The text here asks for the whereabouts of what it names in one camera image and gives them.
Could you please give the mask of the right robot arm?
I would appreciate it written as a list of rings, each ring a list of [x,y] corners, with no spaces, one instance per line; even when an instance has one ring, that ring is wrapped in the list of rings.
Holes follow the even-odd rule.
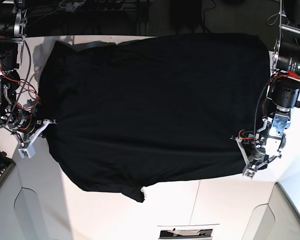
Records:
[[[52,123],[37,118],[40,97],[28,81],[30,73],[25,78],[18,74],[23,52],[30,51],[27,11],[41,5],[41,0],[0,0],[0,129],[8,128],[23,151]]]

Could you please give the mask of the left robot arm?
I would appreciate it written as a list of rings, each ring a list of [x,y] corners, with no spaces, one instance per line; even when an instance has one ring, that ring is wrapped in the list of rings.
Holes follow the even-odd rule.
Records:
[[[240,130],[235,141],[243,156],[242,174],[253,178],[258,170],[282,156],[291,110],[300,107],[300,0],[280,1],[279,37],[272,55],[271,76],[257,101],[261,128],[254,114],[253,130]]]

